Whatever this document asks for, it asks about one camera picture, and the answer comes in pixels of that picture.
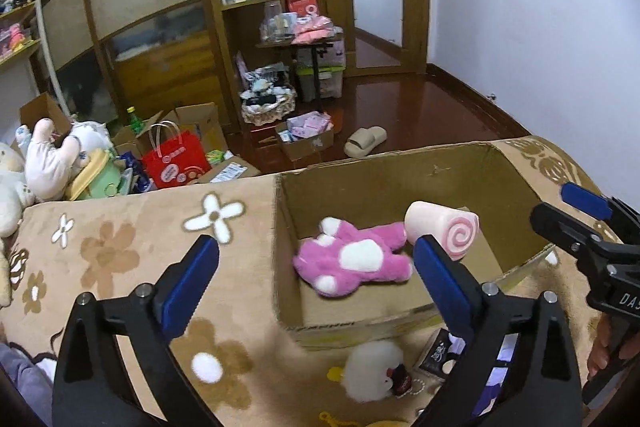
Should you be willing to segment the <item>person's right hand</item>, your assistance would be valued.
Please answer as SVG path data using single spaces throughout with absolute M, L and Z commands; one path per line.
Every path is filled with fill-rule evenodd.
M 587 359 L 588 378 L 591 379 L 597 375 L 602 369 L 608 366 L 610 359 L 610 351 L 608 344 L 611 340 L 611 321 L 610 318 L 602 314 L 596 328 L 593 344 Z

